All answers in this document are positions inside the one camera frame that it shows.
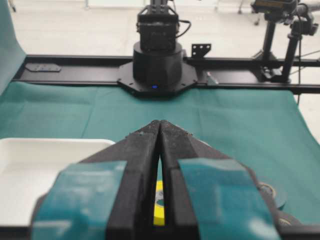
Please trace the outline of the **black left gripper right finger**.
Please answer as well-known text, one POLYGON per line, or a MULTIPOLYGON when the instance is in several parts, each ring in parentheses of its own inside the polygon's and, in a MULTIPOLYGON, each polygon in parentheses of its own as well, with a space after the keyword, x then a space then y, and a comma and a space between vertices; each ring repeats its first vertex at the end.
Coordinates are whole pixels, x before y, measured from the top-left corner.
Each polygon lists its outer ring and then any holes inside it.
POLYGON ((171 239, 280 239, 275 202, 251 168, 168 121, 159 134, 171 239))

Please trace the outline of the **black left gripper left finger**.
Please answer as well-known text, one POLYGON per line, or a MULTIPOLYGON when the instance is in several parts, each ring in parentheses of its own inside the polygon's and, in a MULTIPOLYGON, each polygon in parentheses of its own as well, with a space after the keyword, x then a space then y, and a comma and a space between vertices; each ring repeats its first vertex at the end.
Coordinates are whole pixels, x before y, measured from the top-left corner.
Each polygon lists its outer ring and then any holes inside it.
POLYGON ((36 204, 33 240, 133 240, 153 223, 160 122, 61 170, 36 204))

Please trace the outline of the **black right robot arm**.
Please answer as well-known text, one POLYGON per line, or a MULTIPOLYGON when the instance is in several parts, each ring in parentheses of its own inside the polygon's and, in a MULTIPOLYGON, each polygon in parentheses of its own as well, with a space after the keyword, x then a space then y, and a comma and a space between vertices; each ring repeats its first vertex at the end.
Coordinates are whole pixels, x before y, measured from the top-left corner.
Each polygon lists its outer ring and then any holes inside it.
POLYGON ((195 67, 184 61, 177 42, 180 19, 166 0, 152 0, 137 15, 140 40, 132 61, 119 67, 117 83, 132 94, 173 96, 198 82, 195 67))

